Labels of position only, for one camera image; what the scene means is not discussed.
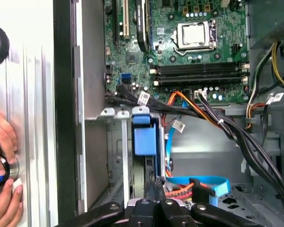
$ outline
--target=white sticker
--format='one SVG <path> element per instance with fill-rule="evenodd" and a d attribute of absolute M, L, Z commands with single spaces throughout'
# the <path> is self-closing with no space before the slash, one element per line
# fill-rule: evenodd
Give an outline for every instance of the white sticker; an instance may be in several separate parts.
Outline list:
<path fill-rule="evenodd" d="M 185 128 L 185 125 L 182 122 L 175 120 L 172 127 L 177 129 L 180 133 L 182 133 Z"/>
<path fill-rule="evenodd" d="M 146 105 L 148 103 L 150 96 L 151 96 L 150 94 L 142 91 L 138 99 L 138 105 Z"/>
<path fill-rule="evenodd" d="M 266 102 L 266 105 L 270 105 L 274 101 L 274 96 L 270 97 L 269 100 Z"/>
<path fill-rule="evenodd" d="M 282 99 L 282 97 L 283 97 L 283 95 L 284 95 L 284 92 L 276 94 L 276 95 L 275 95 L 275 98 L 274 98 L 274 100 L 273 100 L 273 103 L 274 103 L 274 102 L 280 102 L 281 99 Z"/>
<path fill-rule="evenodd" d="M 165 34 L 165 30 L 163 27 L 158 27 L 157 28 L 157 35 L 164 35 Z"/>

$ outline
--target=motherboard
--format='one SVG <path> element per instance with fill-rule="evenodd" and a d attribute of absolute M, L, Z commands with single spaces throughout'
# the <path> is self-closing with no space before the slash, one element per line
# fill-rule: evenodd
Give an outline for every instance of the motherboard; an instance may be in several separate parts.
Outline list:
<path fill-rule="evenodd" d="M 247 102 L 246 30 L 243 0 L 105 0 L 107 92 Z"/>

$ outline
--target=hand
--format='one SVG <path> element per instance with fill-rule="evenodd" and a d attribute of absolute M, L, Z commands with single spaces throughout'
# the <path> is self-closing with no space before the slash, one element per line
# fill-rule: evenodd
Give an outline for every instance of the hand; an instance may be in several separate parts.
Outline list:
<path fill-rule="evenodd" d="M 15 151 L 17 150 L 17 138 L 11 125 L 0 114 L 0 147 L 4 152 L 8 163 L 16 162 Z M 0 160 L 0 176 L 5 174 Z"/>
<path fill-rule="evenodd" d="M 0 227 L 16 227 L 22 217 L 23 204 L 20 202 L 22 185 L 12 195 L 14 181 L 8 179 L 0 194 Z"/>

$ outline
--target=circuit board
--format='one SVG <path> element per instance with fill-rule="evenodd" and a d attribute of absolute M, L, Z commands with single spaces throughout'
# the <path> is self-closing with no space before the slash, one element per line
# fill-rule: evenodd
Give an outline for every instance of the circuit board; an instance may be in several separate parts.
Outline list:
<path fill-rule="evenodd" d="M 248 79 L 241 83 L 208 85 L 189 84 L 172 87 L 157 87 L 153 83 L 150 68 L 153 65 L 191 65 L 224 62 L 248 62 L 245 6 L 238 9 L 222 8 L 221 0 L 149 0 L 150 51 L 144 53 L 137 43 L 136 0 L 128 0 L 129 33 L 123 35 L 123 5 L 125 0 L 116 0 L 118 19 L 118 42 L 114 42 L 116 22 L 111 15 L 114 0 L 105 0 L 106 33 L 106 89 L 115 92 L 117 84 L 122 83 L 122 74 L 130 75 L 127 83 L 130 91 L 137 97 L 142 90 L 154 98 L 166 102 L 174 90 L 179 90 L 193 99 L 194 91 L 206 91 L 209 103 L 244 103 L 249 97 L 245 92 Z M 172 40 L 177 25 L 186 22 L 214 20 L 216 29 L 216 48 L 205 52 L 175 52 Z"/>

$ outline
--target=cpu socket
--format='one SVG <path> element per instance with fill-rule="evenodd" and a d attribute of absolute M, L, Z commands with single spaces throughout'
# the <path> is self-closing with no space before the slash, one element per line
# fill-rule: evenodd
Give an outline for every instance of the cpu socket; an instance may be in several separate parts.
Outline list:
<path fill-rule="evenodd" d="M 215 20 L 180 23 L 172 39 L 177 51 L 212 51 L 217 47 Z"/>

